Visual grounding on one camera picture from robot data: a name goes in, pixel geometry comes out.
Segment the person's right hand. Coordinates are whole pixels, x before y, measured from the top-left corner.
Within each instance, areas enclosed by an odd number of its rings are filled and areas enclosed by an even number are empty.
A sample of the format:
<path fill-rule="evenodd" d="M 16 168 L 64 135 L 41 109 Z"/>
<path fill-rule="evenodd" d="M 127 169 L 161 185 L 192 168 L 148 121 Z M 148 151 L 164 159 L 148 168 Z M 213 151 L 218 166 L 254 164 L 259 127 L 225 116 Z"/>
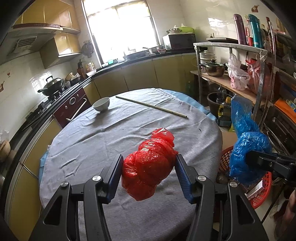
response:
<path fill-rule="evenodd" d="M 283 215 L 282 221 L 285 225 L 289 225 L 295 217 L 295 190 L 291 193 L 288 204 Z"/>

